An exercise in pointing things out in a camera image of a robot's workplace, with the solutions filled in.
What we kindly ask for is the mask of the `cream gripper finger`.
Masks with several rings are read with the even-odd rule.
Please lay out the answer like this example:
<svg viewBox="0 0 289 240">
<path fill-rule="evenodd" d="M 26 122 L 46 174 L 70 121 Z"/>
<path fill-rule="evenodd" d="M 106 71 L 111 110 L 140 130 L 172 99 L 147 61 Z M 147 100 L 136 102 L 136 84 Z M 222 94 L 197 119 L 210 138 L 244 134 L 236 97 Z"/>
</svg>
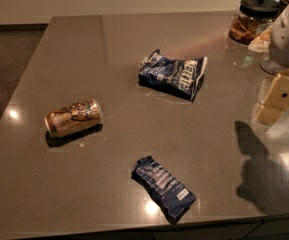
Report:
<svg viewBox="0 0 289 240">
<path fill-rule="evenodd" d="M 289 109 L 289 69 L 278 73 L 260 101 L 255 120 L 264 125 L 273 125 Z"/>
</svg>

